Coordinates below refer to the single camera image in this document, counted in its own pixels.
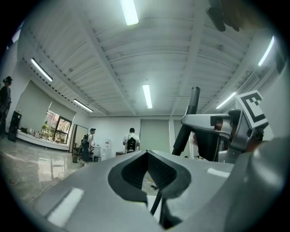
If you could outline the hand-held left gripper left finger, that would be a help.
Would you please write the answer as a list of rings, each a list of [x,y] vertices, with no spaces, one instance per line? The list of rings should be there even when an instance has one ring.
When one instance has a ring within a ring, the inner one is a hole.
[[[36,202],[49,231],[162,232],[145,203],[127,201],[110,187],[110,170],[143,152],[91,163],[60,181]]]

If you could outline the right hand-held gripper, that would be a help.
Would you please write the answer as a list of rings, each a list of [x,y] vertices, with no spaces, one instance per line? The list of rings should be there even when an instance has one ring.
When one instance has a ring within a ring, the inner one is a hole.
[[[236,96],[236,108],[226,114],[184,115],[181,123],[194,131],[197,157],[233,164],[253,140],[262,141],[269,123],[261,101],[262,95],[254,90]]]

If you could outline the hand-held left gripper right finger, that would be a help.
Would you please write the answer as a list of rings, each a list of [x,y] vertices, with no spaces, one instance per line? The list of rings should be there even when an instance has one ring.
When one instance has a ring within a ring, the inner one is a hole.
[[[225,229],[231,203],[227,183],[233,164],[181,158],[159,151],[147,151],[149,160],[157,162],[162,178],[159,222],[152,217],[147,229]]]

